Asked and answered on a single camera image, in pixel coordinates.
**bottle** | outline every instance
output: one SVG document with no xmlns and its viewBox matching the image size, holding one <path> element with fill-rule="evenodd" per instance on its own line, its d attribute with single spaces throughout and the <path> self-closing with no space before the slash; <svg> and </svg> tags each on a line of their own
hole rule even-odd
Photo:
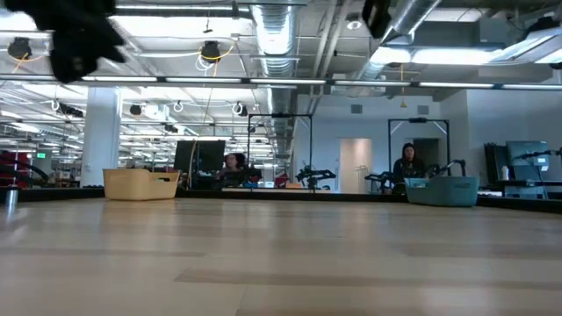
<svg viewBox="0 0 562 316">
<path fill-rule="evenodd" d="M 509 180 L 509 168 L 507 166 L 501 167 L 501 180 L 502 181 Z"/>
</svg>

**light wood surface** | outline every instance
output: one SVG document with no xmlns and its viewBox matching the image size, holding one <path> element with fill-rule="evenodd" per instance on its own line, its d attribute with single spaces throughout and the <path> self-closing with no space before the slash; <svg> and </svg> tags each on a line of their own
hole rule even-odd
<svg viewBox="0 0 562 316">
<path fill-rule="evenodd" d="M 20 204 L 0 314 L 562 315 L 562 217 L 176 199 Z"/>
</svg>

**black metal frame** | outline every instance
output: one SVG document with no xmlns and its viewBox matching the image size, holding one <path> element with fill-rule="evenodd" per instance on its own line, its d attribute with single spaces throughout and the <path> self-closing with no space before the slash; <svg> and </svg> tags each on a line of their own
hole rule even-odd
<svg viewBox="0 0 562 316">
<path fill-rule="evenodd" d="M 250 135 L 251 135 L 251 128 L 252 128 L 252 118 L 272 118 L 272 119 L 290 119 L 290 118 L 308 118 L 310 121 L 310 128 L 308 137 L 310 139 L 310 153 L 308 154 L 308 165 L 313 165 L 313 115 L 312 114 L 249 114 L 248 115 L 248 160 L 249 160 L 249 148 L 250 148 Z"/>
<path fill-rule="evenodd" d="M 393 122 L 408 122 L 411 124 L 427 124 L 428 122 L 438 122 L 445 124 L 447 133 L 447 163 L 450 162 L 450 127 L 448 119 L 429 119 L 429 118 L 390 118 L 388 119 L 388 171 L 393 172 L 393 136 L 391 134 Z"/>
</svg>

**computer monitor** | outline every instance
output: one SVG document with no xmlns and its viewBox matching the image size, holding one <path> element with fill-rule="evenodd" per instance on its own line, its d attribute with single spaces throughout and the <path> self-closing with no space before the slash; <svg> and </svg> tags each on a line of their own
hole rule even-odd
<svg viewBox="0 0 562 316">
<path fill-rule="evenodd" d="M 189 170 L 193 146 L 195 146 L 195 151 L 193 152 L 193 164 L 191 169 L 207 172 L 222 169 L 226 146 L 224 140 L 178 141 L 174 169 L 183 171 Z"/>
<path fill-rule="evenodd" d="M 548 150 L 546 141 L 508 141 L 508 163 L 510 166 L 535 166 L 541 171 L 548 170 L 549 156 L 527 157 L 528 154 L 542 153 Z"/>
</svg>

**wall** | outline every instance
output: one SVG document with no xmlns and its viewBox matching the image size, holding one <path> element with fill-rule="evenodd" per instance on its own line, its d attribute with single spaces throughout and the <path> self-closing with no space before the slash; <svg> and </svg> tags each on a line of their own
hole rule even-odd
<svg viewBox="0 0 562 316">
<path fill-rule="evenodd" d="M 429 118 L 438 119 L 439 103 L 434 103 L 431 97 L 407 97 L 409 106 L 400 108 L 401 98 L 388 100 L 386 97 L 360 97 L 349 99 L 346 97 L 324 97 L 313 118 L 313 166 L 316 169 L 330 169 L 339 173 L 340 139 L 368 138 L 372 139 L 373 171 L 380 173 L 388 170 L 388 122 L 392 119 L 408 119 L 417 117 L 417 105 L 425 104 L 430 107 Z M 307 104 L 306 98 L 299 99 L 299 105 Z M 364 115 L 349 113 L 349 104 L 362 104 Z M 393 134 L 392 160 L 401 156 L 401 149 L 405 142 L 412 138 L 445 139 L 445 135 L 433 124 L 413 125 L 403 124 Z M 309 131 L 301 123 L 296 125 L 294 140 L 295 175 L 308 163 Z M 325 180 L 320 185 L 330 185 L 339 188 L 334 180 Z"/>
<path fill-rule="evenodd" d="M 562 147 L 560 92 L 463 90 L 441 102 L 441 114 L 451 123 L 451 156 L 466 159 L 469 174 L 480 175 L 482 183 L 487 183 L 488 142 L 545 140 L 552 149 Z M 544 178 L 562 178 L 557 158 L 552 157 Z"/>
</svg>

